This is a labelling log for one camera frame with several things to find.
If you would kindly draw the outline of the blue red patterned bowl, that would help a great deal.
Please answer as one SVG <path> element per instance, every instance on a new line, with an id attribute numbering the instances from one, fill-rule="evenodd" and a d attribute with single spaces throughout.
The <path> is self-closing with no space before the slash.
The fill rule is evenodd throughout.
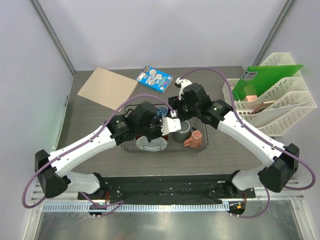
<path id="1" fill-rule="evenodd" d="M 156 110 L 156 117 L 157 118 L 165 118 L 165 117 L 167 117 L 168 112 L 169 112 L 168 108 L 158 107 Z"/>

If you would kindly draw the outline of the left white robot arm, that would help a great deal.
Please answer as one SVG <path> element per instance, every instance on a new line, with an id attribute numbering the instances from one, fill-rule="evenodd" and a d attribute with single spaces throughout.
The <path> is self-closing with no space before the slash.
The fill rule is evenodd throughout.
<path id="1" fill-rule="evenodd" d="M 137 137 L 148 140 L 162 138 L 163 118 L 149 102 L 138 104 L 124 114 L 111 117 L 90 135 L 51 153 L 35 154 L 35 172 L 45 198 L 64 192 L 82 192 L 91 199 L 102 199 L 108 190 L 99 173 L 82 174 L 73 169 L 100 152 L 129 142 Z"/>

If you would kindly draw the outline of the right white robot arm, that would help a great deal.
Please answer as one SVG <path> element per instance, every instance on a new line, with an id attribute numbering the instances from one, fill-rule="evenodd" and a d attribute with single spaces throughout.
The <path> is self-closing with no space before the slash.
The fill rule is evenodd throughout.
<path id="1" fill-rule="evenodd" d="M 292 156 L 299 155 L 299 148 L 288 146 L 269 138 L 244 119 L 237 119 L 232 107 L 223 100 L 212 101 L 202 85 L 182 80 L 176 84 L 180 89 L 178 96 L 168 99 L 181 121 L 198 118 L 202 123 L 212 126 L 252 152 L 262 163 L 261 166 L 239 170 L 233 173 L 226 184 L 226 193 L 233 198 L 244 190 L 266 187 L 279 193 L 298 170 L 298 162 Z"/>

